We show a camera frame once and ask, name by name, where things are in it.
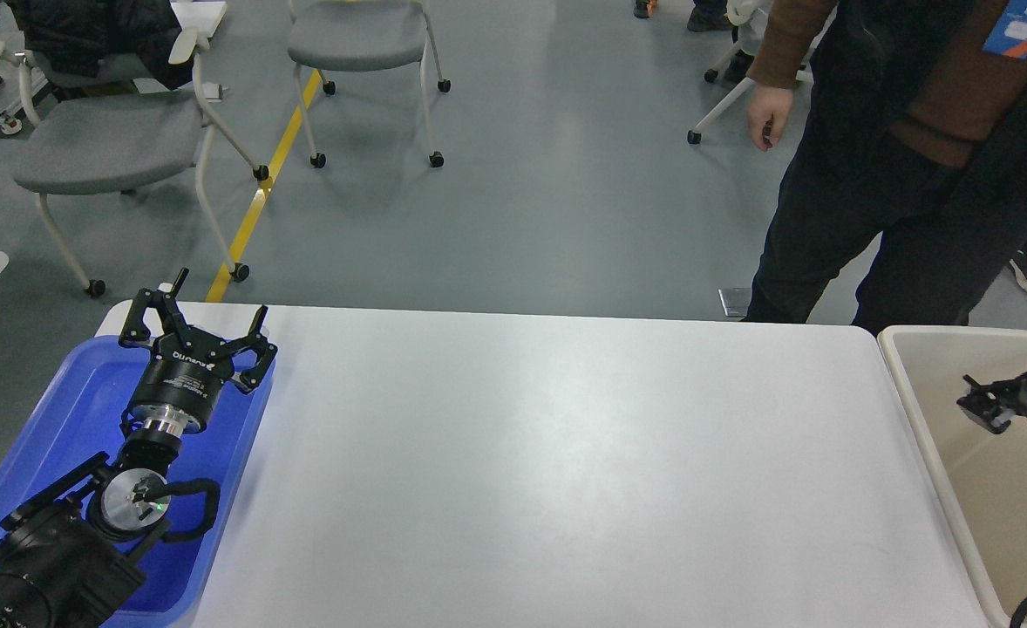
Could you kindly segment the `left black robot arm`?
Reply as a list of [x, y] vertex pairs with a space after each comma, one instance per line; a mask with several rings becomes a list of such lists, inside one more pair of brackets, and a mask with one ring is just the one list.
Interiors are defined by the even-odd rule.
[[268, 397], [267, 306], [224, 338], [140, 289], [0, 468], [0, 627], [151, 627], [199, 595]]

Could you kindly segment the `bystander hand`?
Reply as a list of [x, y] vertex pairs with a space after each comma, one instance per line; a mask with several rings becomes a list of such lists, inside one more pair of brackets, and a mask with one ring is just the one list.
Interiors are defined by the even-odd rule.
[[795, 104], [795, 91], [754, 83], [747, 106], [747, 132], [754, 147], [768, 152], [779, 144]]

